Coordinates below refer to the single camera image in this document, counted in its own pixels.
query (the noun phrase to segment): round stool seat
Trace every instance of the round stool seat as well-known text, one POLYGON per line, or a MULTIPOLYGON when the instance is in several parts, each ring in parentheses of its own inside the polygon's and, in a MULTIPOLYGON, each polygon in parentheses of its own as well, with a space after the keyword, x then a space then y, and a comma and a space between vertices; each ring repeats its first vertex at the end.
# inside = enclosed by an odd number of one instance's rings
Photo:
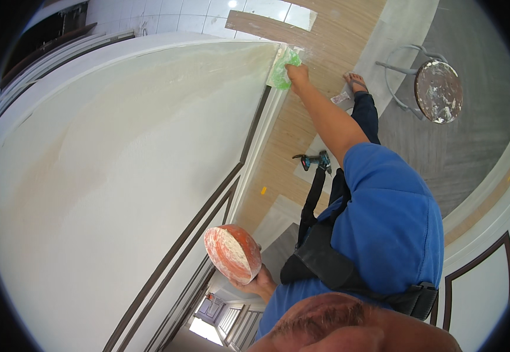
POLYGON ((456 71, 441 60, 428 60, 417 70, 417 105, 434 123, 449 123, 462 109, 462 84, 456 71))

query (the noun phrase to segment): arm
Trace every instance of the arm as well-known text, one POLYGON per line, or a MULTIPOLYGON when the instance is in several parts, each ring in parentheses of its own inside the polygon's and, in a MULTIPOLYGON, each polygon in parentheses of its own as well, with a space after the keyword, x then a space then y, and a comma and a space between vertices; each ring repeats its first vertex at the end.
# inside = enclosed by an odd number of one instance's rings
POLYGON ((230 283, 239 291, 259 295, 266 304, 268 304, 268 301, 271 299, 271 296, 273 295, 273 292, 275 292, 275 288, 277 286, 271 276, 271 272, 268 271, 265 264, 261 265, 261 271, 259 271, 257 276, 247 285, 242 285, 233 279, 230 279, 230 283))
POLYGON ((339 164, 355 144, 369 142, 359 124, 343 109, 323 96, 308 78, 308 67, 285 65, 292 81, 292 91, 302 100, 314 127, 339 164))

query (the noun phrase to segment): metal stool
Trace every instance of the metal stool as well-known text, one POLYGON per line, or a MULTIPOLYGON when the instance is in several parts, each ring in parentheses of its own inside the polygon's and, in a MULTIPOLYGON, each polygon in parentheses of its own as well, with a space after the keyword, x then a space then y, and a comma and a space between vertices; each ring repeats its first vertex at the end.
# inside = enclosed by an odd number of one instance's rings
POLYGON ((403 45, 395 48, 388 55, 386 62, 376 61, 377 65, 385 67, 384 77, 386 86, 404 111, 411 111, 421 121, 429 120, 434 123, 449 123, 456 119, 462 109, 462 84, 458 74, 451 67, 445 57, 438 53, 428 53, 423 46, 403 45), (421 51, 430 60, 425 61, 418 69, 403 69, 394 67, 388 62, 392 55, 400 49, 415 49, 421 51), (419 109, 410 108, 396 97, 388 84, 388 71, 402 72, 416 76, 413 88, 419 109))

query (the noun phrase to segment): wooden floor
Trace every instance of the wooden floor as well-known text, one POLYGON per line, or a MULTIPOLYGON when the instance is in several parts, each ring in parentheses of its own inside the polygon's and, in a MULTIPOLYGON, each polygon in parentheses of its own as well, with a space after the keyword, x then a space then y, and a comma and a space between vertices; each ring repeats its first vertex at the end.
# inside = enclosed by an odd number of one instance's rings
MULTIPOLYGON (((318 13, 311 31, 251 13, 230 11, 226 28, 299 46, 302 61, 310 68, 310 81, 327 97, 339 94, 342 74, 353 69, 378 22, 386 0, 294 0, 318 13)), ((300 162, 292 156, 305 152, 316 131, 300 99, 289 92, 263 152, 237 224, 254 233, 276 197, 281 194, 304 204, 310 185, 294 176, 300 162)), ((316 212, 327 206, 322 197, 316 212)))

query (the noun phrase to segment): dark brown trim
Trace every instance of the dark brown trim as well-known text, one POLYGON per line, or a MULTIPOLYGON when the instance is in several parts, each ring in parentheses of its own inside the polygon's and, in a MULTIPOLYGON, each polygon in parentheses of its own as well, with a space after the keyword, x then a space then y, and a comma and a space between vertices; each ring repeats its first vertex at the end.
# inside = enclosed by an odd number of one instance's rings
POLYGON ((464 265, 457 271, 447 275, 445 277, 445 312, 443 316, 443 329, 449 331, 450 328, 450 312, 453 304, 453 280, 459 278, 463 274, 469 272, 475 268, 478 264, 482 263, 488 257, 490 257, 498 248, 505 246, 505 253, 507 257, 507 268, 509 271, 509 299, 510 299, 510 237, 509 231, 506 231, 494 244, 492 244, 487 250, 485 250, 478 257, 474 258, 470 263, 464 265))
POLYGON ((134 337, 134 334, 136 331, 138 331, 139 326, 143 322, 143 320, 146 318, 146 315, 149 313, 151 308, 153 307, 153 304, 157 301, 159 296, 161 295, 161 292, 165 289, 171 278, 173 278, 173 275, 177 272, 179 266, 183 263, 185 258, 187 257, 188 253, 192 250, 192 248, 195 246, 196 242, 204 234, 204 231, 206 228, 210 225, 212 219, 216 217, 218 211, 222 208, 223 204, 228 201, 231 197, 233 197, 233 194, 235 193, 235 190, 237 188, 237 184, 239 183, 239 177, 235 180, 234 184, 231 185, 230 189, 227 191, 227 193, 222 197, 222 199, 218 202, 214 210, 210 213, 210 215, 204 220, 204 223, 202 223, 202 226, 196 231, 196 234, 193 236, 193 238, 188 242, 185 249, 182 251, 181 255, 177 258, 177 261, 173 264, 169 272, 167 272, 167 275, 163 278, 155 292, 153 293, 152 297, 149 299, 149 301, 146 303, 146 305, 143 307, 143 310, 139 312, 138 318, 134 321, 132 324, 132 327, 128 331, 128 334, 124 337, 124 340, 122 340, 122 343, 120 344, 120 347, 118 347, 118 352, 123 352, 128 344, 130 343, 130 340, 132 340, 132 337, 134 337))
POLYGON ((153 335, 153 337, 151 338, 151 340, 147 344, 146 348, 144 349, 144 352, 148 352, 151 349, 151 347, 153 346, 153 343, 155 343, 155 340, 157 340, 157 338, 159 337, 159 334, 161 333, 161 331, 163 331, 163 329, 167 325, 167 322, 169 321, 169 318, 171 318, 173 316, 173 314, 175 313, 175 310, 181 304, 182 300, 185 298, 188 290, 191 288, 192 284, 194 283, 194 281, 196 280, 196 278, 198 277, 198 275, 202 271, 202 268, 204 267, 204 265, 206 264, 206 262, 208 260, 209 260, 208 255, 204 256, 204 259, 202 260, 202 262, 200 263, 198 268, 196 268, 196 271, 194 272, 194 274, 192 275, 192 277, 188 281, 187 285, 181 291, 181 294, 179 295, 179 298, 177 299, 175 304, 171 307, 171 310, 169 311, 169 313, 167 313, 166 317, 163 319, 163 321, 159 325, 159 328, 157 328, 157 331, 155 331, 155 334, 153 335))
POLYGON ((114 332, 110 336, 108 342, 106 342, 103 352, 111 352, 112 349, 114 349, 114 346, 118 342, 118 339, 120 338, 120 336, 122 336, 122 333, 124 332, 125 328, 130 323, 130 320, 136 314, 136 312, 139 309, 139 306, 143 303, 144 299, 146 298, 147 294, 151 291, 154 284, 161 277, 161 274, 163 273, 163 271, 165 271, 165 269, 167 268, 167 265, 169 265, 171 260, 173 260, 173 258, 177 254, 177 252, 181 249, 183 244, 186 242, 188 236, 190 236, 192 231, 200 223, 201 219, 204 217, 204 215, 206 215, 206 213, 208 212, 210 207, 214 204, 214 202, 218 199, 220 194, 222 194, 224 189, 230 184, 230 182, 237 175, 239 170, 241 170, 241 168, 245 165, 245 162, 247 159, 247 154, 249 154, 249 149, 251 148, 251 143, 253 142, 253 137, 255 136, 255 131, 257 130, 257 126, 259 125, 259 120, 261 118, 261 114, 263 113, 263 109, 267 102, 267 98, 268 98, 270 90, 271 90, 271 87, 266 86, 265 90, 263 91, 263 94, 261 96, 261 99, 259 100, 259 105, 255 112, 255 116, 253 117, 253 120, 251 121, 251 126, 249 128, 249 132, 247 133, 247 138, 245 139, 245 144, 243 146, 242 155, 239 159, 239 163, 234 167, 234 169, 231 171, 231 173, 229 175, 227 175, 227 177, 223 180, 223 182, 216 189, 216 191, 210 196, 210 198, 208 199, 206 204, 195 215, 195 217, 188 224, 188 226, 183 231, 183 233, 179 236, 177 241, 169 249, 169 251, 167 252, 165 257, 163 257, 163 259, 161 260, 161 262, 159 263, 157 268, 155 268, 155 270, 153 271, 150 278, 147 279, 145 285, 142 287, 140 292, 138 292, 138 295, 136 296, 136 298, 134 299, 132 304, 128 307, 128 310, 126 311, 126 313, 122 316, 122 319, 120 320, 120 322, 114 329, 114 332))
POLYGON ((249 132, 247 133, 247 138, 245 139, 245 144, 243 145, 242 156, 239 157, 239 162, 241 164, 245 164, 247 161, 247 154, 249 154, 249 150, 251 148, 251 143, 253 142, 253 137, 255 136, 255 131, 257 130, 257 126, 259 126, 259 120, 261 119, 261 114, 263 113, 263 109, 265 109, 265 104, 267 103, 268 94, 271 92, 270 86, 265 86, 265 90, 263 91, 263 95, 259 100, 259 105, 257 106, 257 110, 255 111, 255 116, 251 121, 251 126, 249 127, 249 132))
MULTIPOLYGON (((234 195, 235 195, 235 191, 237 190, 237 181, 239 180, 239 178, 237 178, 234 186, 233 187, 233 190, 232 190, 232 187, 230 188, 230 190, 228 191, 228 193, 231 192, 231 194, 229 194, 228 198, 227 198, 227 205, 226 205, 226 212, 224 213, 224 216, 223 216, 223 221, 222 221, 222 225, 225 225, 226 222, 227 222, 227 216, 229 214, 229 211, 230 211, 230 206, 231 206, 231 202, 234 200, 234 195)), ((148 352, 149 349, 152 348, 153 344, 155 343, 155 340, 157 340, 157 338, 159 337, 159 334, 161 334, 161 331, 163 331, 163 329, 165 328, 165 326, 167 325, 167 322, 169 321, 169 318, 172 317, 172 315, 174 314, 174 311, 175 309, 177 308, 177 306, 179 304, 181 304, 181 301, 183 300, 185 294, 188 292, 188 290, 190 289, 190 286, 192 286, 192 283, 194 282, 194 280, 196 279, 196 277, 198 276, 198 273, 200 272, 200 270, 204 267, 204 264, 209 260, 209 257, 208 255, 206 255, 202 261, 202 263, 200 263, 199 267, 196 269, 195 273, 192 275, 192 278, 188 281, 187 283, 187 286, 185 286, 185 288, 183 289, 183 291, 181 292, 179 298, 177 299, 177 301, 175 302, 175 304, 173 305, 173 307, 171 308, 171 310, 169 311, 169 313, 167 314, 167 316, 163 319, 163 321, 161 322, 161 324, 159 325, 159 328, 157 328, 157 331, 155 331, 155 334, 153 335, 153 337, 151 338, 151 340, 149 341, 149 343, 147 344, 146 346, 146 349, 144 349, 144 352, 148 352)))
POLYGON ((161 260, 157 268, 153 271, 152 275, 149 279, 147 279, 145 285, 142 287, 117 327, 114 329, 114 332, 110 336, 110 339, 104 346, 103 352, 110 352, 116 345, 116 342, 124 332, 126 326, 130 323, 130 320, 134 316, 134 314, 138 311, 139 306, 146 298, 147 294, 151 291, 157 280, 161 277, 161 274, 167 268, 167 265, 173 260, 177 252, 181 249, 182 245, 186 242, 188 236, 194 231, 194 229, 198 226, 204 215, 208 212, 210 207, 214 204, 214 202, 218 199, 220 194, 226 189, 226 187, 230 184, 230 182, 234 179, 235 175, 239 172, 239 170, 243 167, 241 163, 238 163, 234 169, 231 171, 229 175, 223 180, 220 186, 214 191, 214 193, 210 196, 208 201, 204 204, 204 206, 200 209, 200 211, 192 218, 191 222, 188 224, 183 233, 177 238, 173 246, 169 249, 165 257, 161 260))
POLYGON ((429 323, 433 326, 437 326, 437 312, 439 311, 439 292, 437 292, 437 296, 435 297, 435 302, 433 303, 433 308, 431 308, 431 318, 429 319, 429 323))
POLYGON ((208 276, 206 276, 206 279, 205 279, 204 284, 202 286, 202 290, 199 290, 198 296, 188 306, 187 310, 181 316, 181 319, 179 319, 178 323, 176 325, 173 323, 173 326, 171 326, 171 328, 173 329, 174 326, 175 326, 175 328, 172 330, 171 334, 169 335, 169 338, 165 342, 163 342, 162 345, 159 345, 160 348, 158 348, 156 351, 163 351, 171 343, 171 341, 173 341, 173 339, 177 335, 177 332, 179 332, 179 329, 184 325, 184 323, 188 319, 188 317, 190 315, 192 315, 192 310, 194 309, 194 307, 197 306, 198 303, 200 303, 200 299, 203 296, 202 291, 206 290, 208 288, 208 282, 212 278, 212 276, 214 275, 215 272, 216 272, 216 267, 213 267, 212 270, 210 271, 210 273, 208 274, 208 276))

